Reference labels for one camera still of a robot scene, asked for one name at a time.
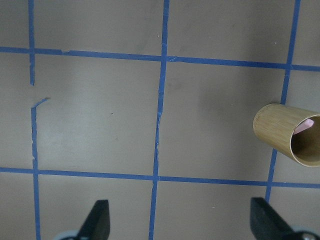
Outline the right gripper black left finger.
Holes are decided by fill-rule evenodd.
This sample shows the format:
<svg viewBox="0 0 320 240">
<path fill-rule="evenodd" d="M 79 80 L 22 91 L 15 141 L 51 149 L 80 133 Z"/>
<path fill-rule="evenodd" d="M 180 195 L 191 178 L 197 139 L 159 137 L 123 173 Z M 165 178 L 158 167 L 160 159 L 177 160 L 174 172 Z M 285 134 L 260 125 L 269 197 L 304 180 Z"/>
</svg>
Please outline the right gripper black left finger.
<svg viewBox="0 0 320 240">
<path fill-rule="evenodd" d="M 107 240 L 110 231 L 109 201 L 107 199 L 97 200 L 74 239 Z"/>
</svg>

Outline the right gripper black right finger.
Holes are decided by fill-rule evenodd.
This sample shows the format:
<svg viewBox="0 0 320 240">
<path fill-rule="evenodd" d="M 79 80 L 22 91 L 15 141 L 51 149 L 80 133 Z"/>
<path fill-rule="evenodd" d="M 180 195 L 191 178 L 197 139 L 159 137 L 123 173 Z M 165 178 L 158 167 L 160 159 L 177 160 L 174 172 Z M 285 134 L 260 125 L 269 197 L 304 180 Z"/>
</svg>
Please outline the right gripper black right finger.
<svg viewBox="0 0 320 240">
<path fill-rule="evenodd" d="M 256 240 L 293 240 L 296 232 L 262 197 L 250 200 L 250 229 Z"/>
</svg>

